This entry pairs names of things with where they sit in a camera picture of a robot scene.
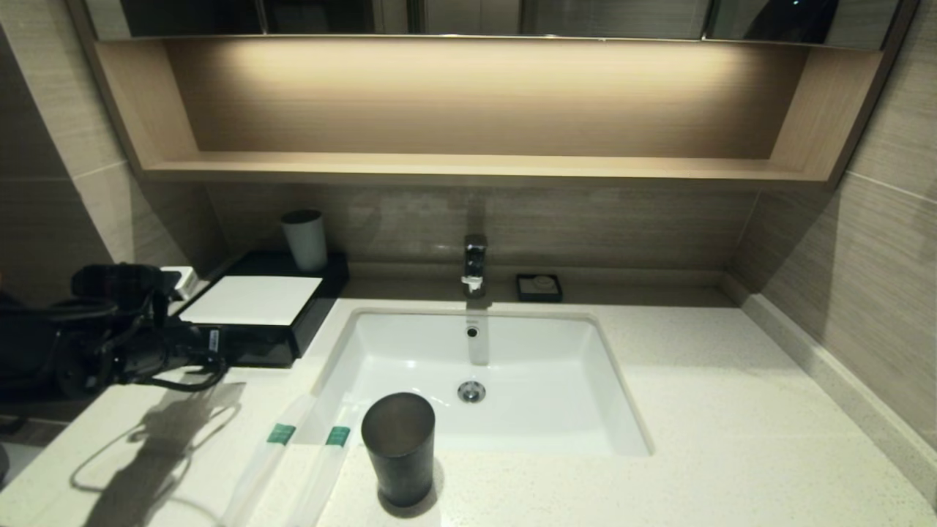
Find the mirror cabinet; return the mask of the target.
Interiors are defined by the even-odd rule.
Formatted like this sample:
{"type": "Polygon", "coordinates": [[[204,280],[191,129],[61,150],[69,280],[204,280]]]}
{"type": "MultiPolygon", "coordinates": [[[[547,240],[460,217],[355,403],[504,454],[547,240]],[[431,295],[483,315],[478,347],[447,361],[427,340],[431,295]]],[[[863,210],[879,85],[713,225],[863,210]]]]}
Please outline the mirror cabinet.
{"type": "Polygon", "coordinates": [[[901,0],[81,0],[102,41],[248,34],[725,40],[880,49],[901,0]]]}

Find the black box drawer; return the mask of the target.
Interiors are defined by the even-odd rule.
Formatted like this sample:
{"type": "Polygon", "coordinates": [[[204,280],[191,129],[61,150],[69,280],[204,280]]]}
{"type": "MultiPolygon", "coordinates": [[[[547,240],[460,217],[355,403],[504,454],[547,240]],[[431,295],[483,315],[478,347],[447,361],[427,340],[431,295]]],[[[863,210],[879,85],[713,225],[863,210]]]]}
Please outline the black box drawer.
{"type": "Polygon", "coordinates": [[[220,351],[232,367],[289,368],[296,360],[294,337],[284,326],[225,326],[220,351]]]}

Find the wooden wall shelf niche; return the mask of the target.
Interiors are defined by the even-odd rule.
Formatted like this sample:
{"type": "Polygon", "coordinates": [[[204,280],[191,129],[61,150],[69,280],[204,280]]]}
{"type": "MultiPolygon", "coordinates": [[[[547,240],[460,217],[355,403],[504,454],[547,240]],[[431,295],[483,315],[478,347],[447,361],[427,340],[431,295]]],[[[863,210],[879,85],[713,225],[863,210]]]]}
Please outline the wooden wall shelf niche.
{"type": "Polygon", "coordinates": [[[154,182],[836,187],[896,50],[81,37],[154,182]]]}

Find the grey white cup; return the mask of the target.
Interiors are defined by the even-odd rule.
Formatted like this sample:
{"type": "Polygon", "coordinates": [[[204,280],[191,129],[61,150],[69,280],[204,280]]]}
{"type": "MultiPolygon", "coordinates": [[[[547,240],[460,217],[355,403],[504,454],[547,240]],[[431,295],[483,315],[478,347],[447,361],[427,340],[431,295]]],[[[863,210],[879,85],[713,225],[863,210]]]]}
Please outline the grey white cup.
{"type": "Polygon", "coordinates": [[[315,209],[285,213],[281,227],[298,270],[318,272],[327,266],[324,215],[315,209]]]}

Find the black soap dish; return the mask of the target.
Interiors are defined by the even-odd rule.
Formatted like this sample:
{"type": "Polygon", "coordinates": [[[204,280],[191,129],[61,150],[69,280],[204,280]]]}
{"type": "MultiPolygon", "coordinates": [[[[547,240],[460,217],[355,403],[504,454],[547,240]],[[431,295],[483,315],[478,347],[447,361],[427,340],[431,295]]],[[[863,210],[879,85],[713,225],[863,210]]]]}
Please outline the black soap dish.
{"type": "Polygon", "coordinates": [[[532,284],[531,281],[535,276],[538,276],[538,274],[518,274],[516,276],[518,300],[528,303],[562,303],[564,294],[559,278],[555,274],[548,274],[556,281],[556,287],[552,291],[544,291],[539,290],[532,284]]]}

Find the white ceramic sink basin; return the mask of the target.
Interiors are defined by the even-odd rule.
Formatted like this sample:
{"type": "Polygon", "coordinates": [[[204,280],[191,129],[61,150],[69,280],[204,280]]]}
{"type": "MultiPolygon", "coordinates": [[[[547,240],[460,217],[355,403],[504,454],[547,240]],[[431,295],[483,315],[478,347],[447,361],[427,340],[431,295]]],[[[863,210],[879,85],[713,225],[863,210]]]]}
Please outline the white ceramic sink basin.
{"type": "Polygon", "coordinates": [[[584,317],[506,313],[352,314],[314,387],[302,437],[323,444],[346,397],[366,410],[398,392],[436,414],[439,452],[648,457],[654,447],[605,337],[584,317]],[[478,404],[459,384],[488,390],[478,404]]]}

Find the chrome faucet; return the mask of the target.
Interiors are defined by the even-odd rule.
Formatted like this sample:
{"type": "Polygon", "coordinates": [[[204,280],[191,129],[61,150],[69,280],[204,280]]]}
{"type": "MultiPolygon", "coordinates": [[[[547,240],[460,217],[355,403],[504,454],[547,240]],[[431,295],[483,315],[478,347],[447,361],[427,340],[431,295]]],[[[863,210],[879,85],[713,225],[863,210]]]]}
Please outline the chrome faucet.
{"type": "Polygon", "coordinates": [[[483,234],[465,236],[464,268],[460,280],[466,298],[482,298],[485,294],[485,258],[488,238],[483,234]]]}

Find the frosted dental kit packet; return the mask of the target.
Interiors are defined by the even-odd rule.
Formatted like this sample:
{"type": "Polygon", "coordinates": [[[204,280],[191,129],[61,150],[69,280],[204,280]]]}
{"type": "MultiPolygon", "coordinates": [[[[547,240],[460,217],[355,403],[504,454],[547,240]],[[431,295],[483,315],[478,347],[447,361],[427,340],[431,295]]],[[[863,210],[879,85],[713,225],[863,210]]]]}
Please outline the frosted dental kit packet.
{"type": "Polygon", "coordinates": [[[328,428],[321,449],[316,454],[311,476],[300,493],[285,527],[316,527],[324,513],[332,490],[348,453],[348,441],[354,437],[362,403],[346,397],[328,428]]]}
{"type": "Polygon", "coordinates": [[[296,398],[269,427],[241,474],[217,527],[247,527],[285,448],[298,426],[304,424],[315,400],[312,394],[296,398]]]}

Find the black storage box housing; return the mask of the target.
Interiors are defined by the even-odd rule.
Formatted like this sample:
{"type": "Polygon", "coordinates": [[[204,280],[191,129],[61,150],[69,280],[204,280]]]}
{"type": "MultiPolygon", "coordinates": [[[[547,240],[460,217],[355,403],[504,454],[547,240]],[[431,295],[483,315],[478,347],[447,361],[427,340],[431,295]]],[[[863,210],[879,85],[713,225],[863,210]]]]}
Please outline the black storage box housing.
{"type": "Polygon", "coordinates": [[[225,326],[284,326],[294,337],[298,360],[348,280],[343,254],[330,254],[321,271],[302,272],[288,253],[251,251],[181,307],[177,315],[182,321],[220,330],[225,326]]]}

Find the dark metal tumbler cup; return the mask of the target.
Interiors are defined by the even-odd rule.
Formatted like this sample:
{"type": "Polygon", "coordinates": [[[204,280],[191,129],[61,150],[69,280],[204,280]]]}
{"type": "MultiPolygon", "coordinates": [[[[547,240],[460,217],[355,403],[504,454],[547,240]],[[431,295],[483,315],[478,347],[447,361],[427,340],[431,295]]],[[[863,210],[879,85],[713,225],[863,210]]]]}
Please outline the dark metal tumbler cup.
{"type": "Polygon", "coordinates": [[[434,483],[436,414],[421,395],[398,392],[377,400],[361,424],[378,493],[395,507],[424,500],[434,483]]]}

